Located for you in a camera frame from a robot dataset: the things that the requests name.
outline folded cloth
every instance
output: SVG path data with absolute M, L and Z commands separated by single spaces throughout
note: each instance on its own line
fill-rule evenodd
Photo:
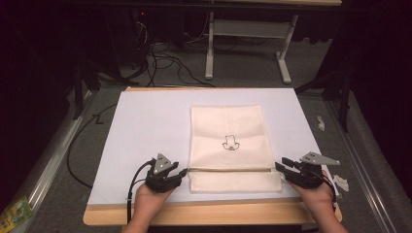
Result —
M 191 107 L 191 191 L 278 191 L 274 168 L 259 105 Z

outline white cloth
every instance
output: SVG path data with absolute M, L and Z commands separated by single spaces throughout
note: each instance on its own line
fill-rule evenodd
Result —
M 279 191 L 274 167 L 259 105 L 191 107 L 191 191 Z

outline standing desk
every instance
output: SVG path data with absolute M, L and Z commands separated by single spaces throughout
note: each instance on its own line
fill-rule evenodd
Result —
M 84 215 L 84 222 L 87 225 L 126 224 L 125 197 L 128 186 L 137 168 L 143 164 L 142 161 L 150 160 L 150 156 L 155 157 L 156 152 L 163 152 L 170 160 L 179 161 L 180 165 L 177 170 L 185 168 L 189 160 L 189 129 L 187 125 L 181 126 L 189 121 L 190 105 L 261 104 L 271 146 L 278 161 L 282 156 L 297 160 L 308 150 L 319 152 L 294 90 L 291 88 L 185 88 L 179 90 L 175 88 L 173 90 L 130 88 L 122 95 L 130 97 L 132 91 L 140 91 L 142 94 L 132 95 L 132 98 L 120 97 L 93 190 L 87 203 Z M 217 97 L 219 101 L 211 100 L 214 97 Z M 182 102 L 175 102 L 174 106 L 169 104 L 170 101 L 176 100 Z M 137 105 L 139 101 L 147 104 Z M 156 125 L 147 124 L 152 118 L 165 118 L 163 114 L 166 112 L 170 114 L 167 118 L 173 118 L 175 117 L 173 112 L 181 108 L 188 109 L 187 116 L 179 117 L 177 120 L 172 119 L 170 122 L 167 119 L 161 120 Z M 149 113 L 151 116 L 148 121 L 145 121 L 147 116 L 144 113 Z M 164 129 L 170 124 L 173 124 L 172 131 Z M 164 134 L 160 135 L 159 132 L 163 129 Z M 177 131 L 182 132 L 175 136 L 174 132 Z M 161 144 L 154 142 L 157 139 L 161 141 Z M 146 171 L 143 170 L 139 177 L 146 177 Z M 339 220 L 342 219 L 339 208 L 336 209 L 336 216 Z M 287 184 L 284 184 L 283 190 L 278 193 L 199 195 L 189 193 L 189 179 L 185 177 L 182 185 L 168 198 L 168 202 L 153 220 L 152 225 L 306 223 L 314 223 L 314 220 L 305 209 L 298 194 Z
M 263 4 L 292 4 L 297 6 L 340 6 L 341 0 L 212 0 L 214 2 L 243 2 Z M 285 62 L 286 53 L 296 27 L 298 15 L 293 15 L 289 22 L 267 22 L 248 20 L 215 19 L 214 12 L 209 14 L 209 44 L 206 57 L 206 80 L 213 79 L 214 36 L 238 36 L 283 39 L 283 45 L 276 51 L 276 60 L 285 84 L 292 82 Z

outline table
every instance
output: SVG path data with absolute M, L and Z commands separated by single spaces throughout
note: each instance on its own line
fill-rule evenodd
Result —
M 220 0 L 219 2 L 246 2 L 263 4 L 293 4 L 298 6 L 340 6 L 340 0 Z M 238 36 L 283 39 L 283 45 L 276 51 L 276 59 L 285 84 L 292 82 L 288 67 L 285 62 L 286 53 L 291 42 L 293 31 L 296 27 L 298 15 L 293 15 L 289 22 L 267 22 L 248 20 L 215 19 L 214 12 L 209 14 L 209 44 L 206 57 L 206 80 L 213 79 L 214 36 Z
M 209 92 L 210 89 L 208 88 L 198 88 L 197 92 L 193 91 L 193 89 L 185 89 L 185 90 L 173 90 L 173 92 L 164 92 L 164 89 L 159 90 L 158 88 L 132 88 L 128 89 L 129 91 L 132 90 L 154 90 L 159 93 L 159 91 L 162 91 L 162 94 L 168 93 L 169 96 L 180 96 L 178 91 L 190 91 L 186 92 L 185 94 L 189 93 L 193 95 L 193 93 L 205 93 Z M 220 89 L 219 91 L 216 91 L 215 89 L 210 90 L 213 91 L 214 95 L 216 93 L 219 93 L 221 91 L 224 91 L 225 93 L 228 93 L 228 96 L 235 94 L 235 97 L 239 96 L 239 98 L 242 98 L 239 93 L 245 93 L 247 95 L 247 99 L 253 99 L 253 95 L 260 95 L 260 94 L 268 94 L 272 92 L 278 93 L 279 96 L 284 96 L 285 98 L 292 98 L 290 101 L 290 104 L 297 103 L 297 106 L 300 108 L 300 105 L 297 102 L 297 98 L 294 94 L 293 89 L 291 88 L 284 88 L 284 89 L 278 89 L 277 91 L 270 89 L 270 88 L 262 88 L 262 89 L 245 89 L 245 88 L 238 88 L 238 89 Z M 233 100 L 223 100 L 222 102 L 228 101 L 227 103 L 232 103 Z M 270 99 L 269 103 L 284 103 L 285 99 L 278 99 L 278 100 L 272 100 Z M 147 110 L 149 107 L 148 106 L 142 106 L 142 110 Z M 281 117 L 283 116 L 284 113 L 279 113 L 278 111 L 275 112 L 270 112 L 270 114 L 278 114 L 279 117 L 279 124 L 283 124 L 281 121 Z M 297 113 L 295 113 L 297 116 L 300 116 L 300 120 L 296 119 L 296 125 L 292 126 L 291 130 L 291 135 L 296 133 L 297 135 L 303 134 L 304 138 L 306 137 L 307 139 L 305 140 L 299 140 L 300 145 L 306 145 L 303 146 L 300 149 L 297 150 L 307 150 L 308 148 L 311 148 L 311 150 L 316 151 L 319 150 L 316 146 L 316 142 L 314 141 L 313 135 L 311 135 L 310 128 L 308 129 L 308 125 L 306 122 L 306 119 L 304 118 L 303 112 L 297 110 Z M 120 118 L 119 116 L 115 115 L 114 118 L 114 123 L 116 120 L 124 120 L 124 118 Z M 271 123 L 268 122 L 267 127 L 272 127 Z M 114 135 L 113 132 L 116 132 L 117 127 L 114 127 L 114 124 L 112 124 L 111 128 L 111 133 L 109 133 L 108 136 L 108 142 L 107 144 L 111 144 L 111 140 Z M 157 132 L 157 129 L 155 127 L 152 127 L 154 132 Z M 288 134 L 285 131 L 279 131 L 278 134 L 286 135 Z M 274 141 L 274 145 L 276 146 L 276 149 L 274 149 L 274 153 L 279 153 L 279 154 L 284 154 L 285 156 L 289 158 L 296 158 L 299 157 L 300 152 L 296 152 L 295 150 L 292 151 L 286 151 L 284 149 L 286 148 L 291 148 L 292 142 L 290 140 L 286 142 L 280 142 L 278 138 L 276 138 L 273 134 L 269 133 L 269 138 Z M 173 149 L 168 150 L 170 154 L 179 154 L 182 153 L 182 151 L 188 150 L 189 147 L 179 147 L 179 142 L 180 139 L 176 139 L 175 142 L 173 142 L 175 145 Z M 114 147 L 112 145 L 112 149 L 118 150 L 120 145 L 118 147 Z M 152 150 L 154 147 L 147 147 L 144 150 L 145 152 L 142 152 L 143 154 L 146 154 L 148 150 Z M 125 200 L 121 199 L 122 196 L 118 199 L 119 201 L 113 201 L 111 205 L 107 205 L 110 200 L 108 200 L 108 196 L 106 195 L 107 189 L 105 191 L 105 188 L 109 188 L 110 192 L 116 192 L 117 189 L 123 189 L 124 187 L 121 186 L 115 186 L 119 185 L 119 182 L 115 181 L 115 184 L 107 184 L 110 183 L 109 180 L 115 180 L 119 179 L 119 181 L 122 181 L 126 179 L 126 186 L 129 185 L 130 179 L 132 176 L 130 175 L 125 175 L 124 177 L 120 178 L 113 178 L 112 176 L 114 173 L 110 174 L 109 177 L 105 177 L 104 174 L 107 175 L 108 170 L 112 169 L 111 167 L 107 168 L 106 166 L 106 171 L 102 170 L 102 167 L 105 167 L 104 163 L 109 162 L 113 166 L 113 161 L 117 161 L 118 164 L 121 164 L 121 161 L 124 159 L 122 156 L 116 156 L 114 159 L 111 160 L 111 157 L 109 154 L 109 150 L 106 149 L 103 151 L 102 155 L 102 161 L 99 167 L 99 171 L 96 177 L 96 181 L 93 186 L 93 191 L 90 195 L 89 202 L 86 207 L 85 215 L 84 215 L 84 222 L 85 224 L 88 225 L 125 225 L 126 224 L 126 206 L 125 206 Z M 169 157 L 169 159 L 176 161 L 178 158 L 173 158 Z M 118 170 L 127 170 L 126 165 L 121 165 L 117 166 L 116 173 L 118 173 Z M 152 225 L 213 225 L 213 224 L 305 224 L 305 223 L 313 223 L 314 220 L 310 217 L 308 212 L 306 211 L 303 203 L 300 201 L 298 195 L 295 193 L 291 192 L 291 188 L 288 185 L 284 185 L 284 191 L 283 193 L 270 193 L 269 194 L 262 194 L 259 199 L 255 199 L 255 196 L 259 196 L 259 194 L 254 194 L 253 198 L 249 198 L 247 196 L 241 196 L 238 199 L 222 199 L 220 200 L 218 197 L 214 197 L 214 201 L 206 201 L 206 199 L 202 200 L 199 197 L 195 197 L 196 201 L 189 201 L 189 202 L 184 202 L 182 200 L 178 200 L 181 198 L 179 195 L 183 195 L 184 198 L 188 198 L 188 195 L 185 193 L 186 188 L 189 188 L 188 184 L 183 181 L 182 186 L 179 187 L 178 189 L 175 190 L 175 192 L 169 197 L 171 202 L 166 203 L 160 214 L 154 219 L 152 222 Z M 336 209 L 336 216 L 338 217 L 339 220 L 342 219 L 342 215 L 340 213 L 339 208 Z

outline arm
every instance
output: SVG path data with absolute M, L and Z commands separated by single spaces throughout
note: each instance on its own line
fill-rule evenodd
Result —
M 322 233 L 347 233 L 337 220 L 332 208 L 332 192 L 325 183 L 315 189 L 304 189 L 293 183 L 290 185 L 302 196 L 303 203 L 312 218 L 318 223 Z
M 146 233 L 151 221 L 174 189 L 165 193 L 151 191 L 145 184 L 139 186 L 134 201 L 134 214 L 122 233 Z

